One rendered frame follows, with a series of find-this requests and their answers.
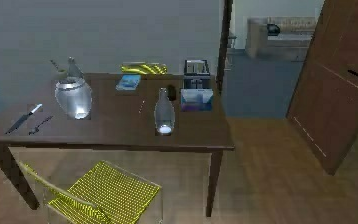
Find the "clear glass bottle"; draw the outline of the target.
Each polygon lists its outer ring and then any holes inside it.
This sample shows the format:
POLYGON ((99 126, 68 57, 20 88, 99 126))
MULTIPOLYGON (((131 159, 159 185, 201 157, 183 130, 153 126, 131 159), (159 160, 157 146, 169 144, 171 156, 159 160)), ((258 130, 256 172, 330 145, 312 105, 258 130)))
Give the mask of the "clear glass bottle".
POLYGON ((158 100, 154 110, 155 129, 160 135, 170 135, 175 126, 175 111, 168 98, 166 88, 159 89, 158 100))

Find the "blue tissue box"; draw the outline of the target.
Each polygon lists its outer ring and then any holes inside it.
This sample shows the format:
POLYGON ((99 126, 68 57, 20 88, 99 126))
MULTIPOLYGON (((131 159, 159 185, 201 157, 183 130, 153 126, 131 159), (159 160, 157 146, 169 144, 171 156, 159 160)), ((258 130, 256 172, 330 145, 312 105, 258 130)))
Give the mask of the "blue tissue box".
POLYGON ((212 89, 182 89, 180 106, 182 111, 211 111, 212 89))

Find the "blue book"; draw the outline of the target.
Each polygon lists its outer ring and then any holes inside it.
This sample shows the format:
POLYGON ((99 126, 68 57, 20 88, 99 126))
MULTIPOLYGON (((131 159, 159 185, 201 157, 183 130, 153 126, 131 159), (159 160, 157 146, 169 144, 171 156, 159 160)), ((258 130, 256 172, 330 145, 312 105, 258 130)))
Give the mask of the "blue book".
POLYGON ((141 80, 140 75, 135 74, 126 74, 123 75, 118 84, 116 85, 116 89, 119 91, 133 91, 135 90, 141 80))

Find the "dark brown wooden table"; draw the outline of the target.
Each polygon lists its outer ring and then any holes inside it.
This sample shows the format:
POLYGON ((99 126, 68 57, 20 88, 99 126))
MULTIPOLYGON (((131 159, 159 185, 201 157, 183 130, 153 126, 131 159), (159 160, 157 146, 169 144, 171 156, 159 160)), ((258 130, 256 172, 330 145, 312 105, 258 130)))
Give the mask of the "dark brown wooden table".
POLYGON ((174 101, 175 128, 168 137, 155 133, 154 109, 161 87, 179 89, 179 75, 143 76, 135 91, 118 91, 116 74, 88 74, 92 89, 92 108, 86 119, 70 118, 55 99, 54 80, 37 84, 25 95, 13 95, 13 102, 0 111, 0 168, 27 205, 35 210, 39 202, 20 171, 10 149, 64 148, 160 152, 193 152, 211 155, 206 215, 213 210, 222 156, 232 151, 234 143, 223 110, 221 97, 213 96, 212 110, 182 112, 180 101, 174 101), (43 104, 17 130, 5 132, 37 104, 43 104), (46 117, 53 118, 28 135, 46 117))

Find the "silver round vase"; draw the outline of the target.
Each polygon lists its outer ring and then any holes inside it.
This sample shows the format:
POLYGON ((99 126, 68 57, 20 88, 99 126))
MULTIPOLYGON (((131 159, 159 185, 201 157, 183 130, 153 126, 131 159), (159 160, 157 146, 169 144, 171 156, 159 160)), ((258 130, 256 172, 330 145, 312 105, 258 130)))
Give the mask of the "silver round vase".
POLYGON ((55 99, 62 110, 73 119, 86 119, 92 108, 92 89, 79 77, 66 77, 55 85, 55 99))

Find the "yellow mesh chair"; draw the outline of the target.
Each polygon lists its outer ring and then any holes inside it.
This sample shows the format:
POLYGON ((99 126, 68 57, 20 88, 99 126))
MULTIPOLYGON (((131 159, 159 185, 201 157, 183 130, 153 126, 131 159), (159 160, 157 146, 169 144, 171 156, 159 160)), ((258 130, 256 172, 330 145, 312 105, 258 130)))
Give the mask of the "yellow mesh chair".
POLYGON ((43 187, 48 224, 139 224, 163 188, 109 161, 101 160, 66 189, 30 165, 20 168, 43 187))

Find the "grey cone shaped bottle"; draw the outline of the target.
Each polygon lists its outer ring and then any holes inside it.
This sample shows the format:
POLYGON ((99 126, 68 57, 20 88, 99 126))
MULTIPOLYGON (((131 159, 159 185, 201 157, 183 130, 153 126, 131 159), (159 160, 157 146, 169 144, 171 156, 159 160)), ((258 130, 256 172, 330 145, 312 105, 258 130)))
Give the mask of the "grey cone shaped bottle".
POLYGON ((68 58, 68 75, 71 77, 78 77, 78 78, 84 77, 84 73, 78 67, 73 57, 68 58))

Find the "beige sofa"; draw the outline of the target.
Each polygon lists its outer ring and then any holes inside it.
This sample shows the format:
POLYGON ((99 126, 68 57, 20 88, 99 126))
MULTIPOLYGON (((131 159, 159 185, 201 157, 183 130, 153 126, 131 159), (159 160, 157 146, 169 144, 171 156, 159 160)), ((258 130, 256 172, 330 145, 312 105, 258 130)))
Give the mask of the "beige sofa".
POLYGON ((314 17, 251 17, 247 19, 246 53, 254 59, 302 62, 316 27, 314 17), (278 36, 267 35, 267 25, 280 27, 278 36))

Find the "small pale cup with stick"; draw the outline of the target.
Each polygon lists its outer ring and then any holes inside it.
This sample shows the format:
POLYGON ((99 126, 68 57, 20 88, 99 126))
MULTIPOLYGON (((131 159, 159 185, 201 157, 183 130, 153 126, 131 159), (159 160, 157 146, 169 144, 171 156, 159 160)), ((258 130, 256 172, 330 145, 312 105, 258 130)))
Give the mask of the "small pale cup with stick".
POLYGON ((56 69, 56 78, 57 79, 65 79, 68 75, 67 70, 61 68, 54 60, 50 60, 50 62, 56 69))

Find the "dark metal fork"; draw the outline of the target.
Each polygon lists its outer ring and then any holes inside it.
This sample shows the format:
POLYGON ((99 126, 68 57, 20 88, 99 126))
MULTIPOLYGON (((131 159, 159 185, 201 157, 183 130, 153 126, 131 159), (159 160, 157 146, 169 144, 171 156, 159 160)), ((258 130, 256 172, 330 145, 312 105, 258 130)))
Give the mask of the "dark metal fork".
POLYGON ((41 127, 43 124, 45 124, 45 123, 47 123, 48 121, 50 121, 52 118, 53 118, 52 115, 46 117, 42 122, 40 122, 39 124, 37 124, 31 131, 29 131, 29 132, 28 132, 28 135, 33 135, 33 134, 39 132, 39 131, 40 131, 40 127, 41 127))

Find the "brown wooden room door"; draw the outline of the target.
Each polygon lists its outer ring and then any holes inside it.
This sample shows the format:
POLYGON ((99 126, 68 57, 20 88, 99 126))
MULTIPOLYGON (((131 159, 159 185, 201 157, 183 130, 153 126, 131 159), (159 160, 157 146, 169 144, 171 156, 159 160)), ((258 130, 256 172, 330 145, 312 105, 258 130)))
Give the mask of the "brown wooden room door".
POLYGON ((326 173, 358 135, 358 0, 324 0, 287 113, 326 173))

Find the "black handled knife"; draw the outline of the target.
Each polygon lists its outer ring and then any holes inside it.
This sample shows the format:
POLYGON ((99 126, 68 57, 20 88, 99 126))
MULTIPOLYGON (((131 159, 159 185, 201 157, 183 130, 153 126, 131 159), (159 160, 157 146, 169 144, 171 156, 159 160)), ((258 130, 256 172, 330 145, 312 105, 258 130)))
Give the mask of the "black handled knife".
POLYGON ((30 112, 22 115, 6 132, 5 134, 10 134, 13 131, 17 130, 30 116, 32 116, 38 109, 40 109, 43 104, 37 104, 30 112))

